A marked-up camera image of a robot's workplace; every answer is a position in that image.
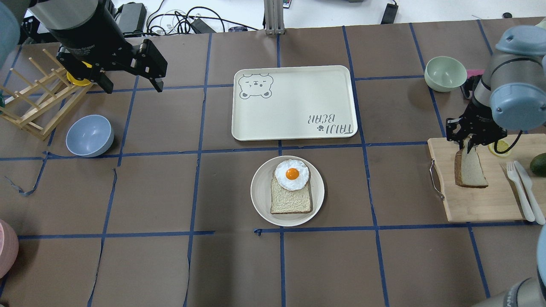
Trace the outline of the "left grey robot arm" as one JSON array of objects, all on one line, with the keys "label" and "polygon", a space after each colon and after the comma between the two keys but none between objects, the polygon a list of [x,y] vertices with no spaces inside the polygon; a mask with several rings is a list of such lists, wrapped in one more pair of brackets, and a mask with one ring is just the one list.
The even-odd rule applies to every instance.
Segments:
[{"label": "left grey robot arm", "polygon": [[126,41],[103,0],[33,0],[29,10],[61,43],[56,58],[75,80],[112,93],[105,72],[125,71],[163,91],[166,59],[150,39],[134,46]]}]

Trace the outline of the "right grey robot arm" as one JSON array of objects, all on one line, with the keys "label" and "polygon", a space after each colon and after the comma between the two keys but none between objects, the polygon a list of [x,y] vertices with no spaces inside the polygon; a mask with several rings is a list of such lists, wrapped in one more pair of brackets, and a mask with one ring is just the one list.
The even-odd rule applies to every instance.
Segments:
[{"label": "right grey robot arm", "polygon": [[[465,112],[448,118],[445,128],[448,141],[456,142],[456,185],[485,188],[483,170],[476,153],[478,145],[494,145],[495,152],[509,151],[521,134],[505,151],[497,143],[508,130],[532,130],[545,124],[545,29],[519,25],[501,36],[489,66],[482,75],[472,76],[461,86],[469,99]],[[513,181],[524,215],[532,213],[543,225],[536,249],[536,277],[513,284],[507,291],[479,302],[473,307],[544,307],[545,306],[545,215],[534,193],[531,178],[520,162],[508,162],[506,171]]]}]

